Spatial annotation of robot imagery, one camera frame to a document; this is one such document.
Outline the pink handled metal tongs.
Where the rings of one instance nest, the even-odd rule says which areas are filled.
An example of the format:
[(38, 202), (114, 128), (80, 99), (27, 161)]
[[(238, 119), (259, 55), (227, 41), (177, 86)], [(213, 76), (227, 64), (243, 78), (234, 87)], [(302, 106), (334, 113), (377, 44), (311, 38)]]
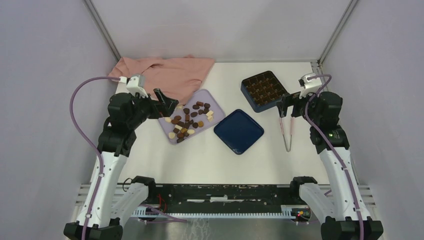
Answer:
[(291, 117), (289, 128), (285, 128), (283, 119), (279, 118), (280, 131), (282, 134), (284, 147), (287, 153), (289, 153), (292, 150), (294, 122), (295, 122), (295, 118)]

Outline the white rectangular chocolate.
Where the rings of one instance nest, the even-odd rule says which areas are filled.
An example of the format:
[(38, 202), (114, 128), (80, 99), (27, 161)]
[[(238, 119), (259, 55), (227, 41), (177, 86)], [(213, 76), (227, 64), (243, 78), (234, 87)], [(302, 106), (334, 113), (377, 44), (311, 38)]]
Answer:
[(206, 115), (209, 117), (209, 116), (211, 116), (211, 115), (213, 115), (214, 114), (214, 112), (212, 111), (212, 110), (210, 110), (210, 111), (208, 111), (207, 113), (206, 113)]

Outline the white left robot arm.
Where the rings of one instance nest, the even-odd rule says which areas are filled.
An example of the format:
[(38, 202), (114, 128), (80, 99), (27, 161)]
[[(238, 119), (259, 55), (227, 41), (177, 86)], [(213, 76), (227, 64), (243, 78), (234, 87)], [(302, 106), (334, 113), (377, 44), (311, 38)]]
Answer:
[(179, 104), (159, 88), (153, 92), (156, 100), (150, 95), (143, 97), (139, 90), (117, 93), (109, 99), (109, 116), (94, 148), (98, 159), (97, 176), (76, 221), (67, 223), (63, 230), (70, 240), (120, 240), (124, 225), (138, 205), (156, 200), (155, 180), (136, 176), (123, 197), (113, 203), (119, 176), (137, 139), (135, 130), (147, 119), (171, 116)]

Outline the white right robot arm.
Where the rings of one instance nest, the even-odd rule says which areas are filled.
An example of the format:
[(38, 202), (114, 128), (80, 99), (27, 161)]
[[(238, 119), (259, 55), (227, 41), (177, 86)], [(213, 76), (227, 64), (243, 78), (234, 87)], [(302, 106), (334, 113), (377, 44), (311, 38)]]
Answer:
[(322, 161), (331, 198), (323, 193), (313, 177), (295, 177), (290, 183), (289, 199), (305, 202), (317, 221), (323, 240), (377, 240), (384, 232), (382, 222), (374, 220), (361, 196), (352, 167), (350, 144), (339, 125), (343, 98), (324, 91), (283, 95), (276, 106), (281, 118), (292, 107), (293, 118), (302, 117), (310, 124), (310, 140)]

